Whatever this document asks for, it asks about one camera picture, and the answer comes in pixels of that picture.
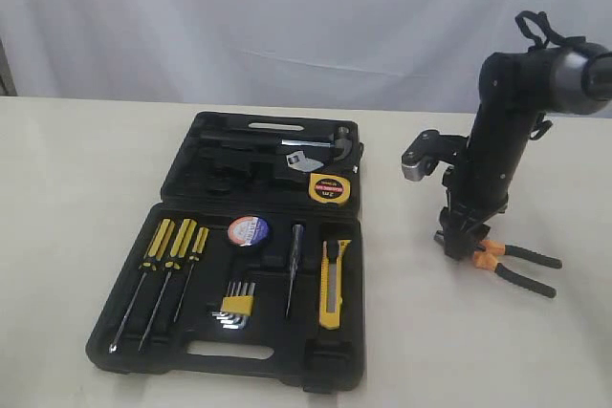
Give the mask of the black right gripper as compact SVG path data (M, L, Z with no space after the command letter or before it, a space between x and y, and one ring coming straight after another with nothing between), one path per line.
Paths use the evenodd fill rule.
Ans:
M433 236L444 254L463 260L488 236L487 221L505 211L510 188L510 143L506 140L439 140L437 160L448 164L443 177L447 204L441 230Z

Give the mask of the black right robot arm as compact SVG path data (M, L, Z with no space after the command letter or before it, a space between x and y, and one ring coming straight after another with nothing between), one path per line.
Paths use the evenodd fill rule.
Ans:
M447 205L440 214L444 252L472 255L488 219L506 210L529 140L550 128L549 113L592 115L611 99L611 53L601 45L494 53L482 65L480 104L470 135L444 161Z

